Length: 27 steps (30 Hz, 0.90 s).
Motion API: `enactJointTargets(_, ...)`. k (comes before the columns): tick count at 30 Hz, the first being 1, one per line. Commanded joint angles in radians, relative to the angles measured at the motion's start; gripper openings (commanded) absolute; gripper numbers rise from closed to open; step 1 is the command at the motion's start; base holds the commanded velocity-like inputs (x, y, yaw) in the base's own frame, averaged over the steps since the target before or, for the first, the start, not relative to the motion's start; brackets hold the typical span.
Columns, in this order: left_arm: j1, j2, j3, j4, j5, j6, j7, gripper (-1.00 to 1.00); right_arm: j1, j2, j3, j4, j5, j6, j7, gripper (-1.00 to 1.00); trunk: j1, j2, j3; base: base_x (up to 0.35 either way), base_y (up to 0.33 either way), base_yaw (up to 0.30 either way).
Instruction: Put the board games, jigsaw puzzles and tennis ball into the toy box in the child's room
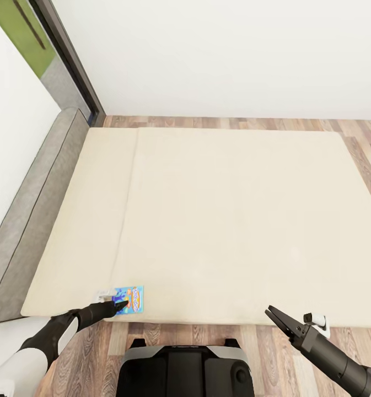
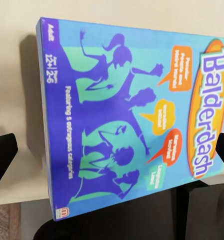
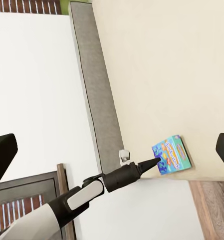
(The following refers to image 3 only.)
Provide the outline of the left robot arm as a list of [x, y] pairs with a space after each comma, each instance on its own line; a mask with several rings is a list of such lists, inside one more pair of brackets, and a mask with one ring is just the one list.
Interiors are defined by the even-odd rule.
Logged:
[[161, 158], [149, 159], [135, 165], [130, 162], [128, 150], [120, 150], [121, 168], [109, 173], [88, 177], [82, 188], [76, 186], [45, 205], [15, 220], [8, 228], [0, 231], [0, 240], [47, 240], [90, 207], [90, 201], [104, 192], [136, 182], [142, 172], [156, 165]]

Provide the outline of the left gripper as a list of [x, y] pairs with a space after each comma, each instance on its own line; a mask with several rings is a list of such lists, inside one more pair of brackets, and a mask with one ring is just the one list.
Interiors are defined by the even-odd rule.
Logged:
[[118, 187], [122, 188], [136, 182], [141, 178], [142, 172], [156, 165], [160, 161], [161, 158], [154, 158], [139, 162], [138, 165], [135, 165], [134, 162], [131, 162], [128, 165], [122, 166], [121, 168], [115, 170], [113, 173]]

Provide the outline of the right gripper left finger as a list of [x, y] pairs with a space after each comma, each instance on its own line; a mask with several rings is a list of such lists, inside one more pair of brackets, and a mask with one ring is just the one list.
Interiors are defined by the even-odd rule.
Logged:
[[13, 133], [0, 136], [0, 180], [17, 152], [17, 141]]

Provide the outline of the board game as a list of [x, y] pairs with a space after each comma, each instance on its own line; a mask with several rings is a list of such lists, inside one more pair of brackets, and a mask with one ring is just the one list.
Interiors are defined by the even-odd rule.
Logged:
[[161, 161], [157, 163], [161, 175], [191, 168], [178, 134], [156, 144], [152, 150], [155, 158], [161, 158]]

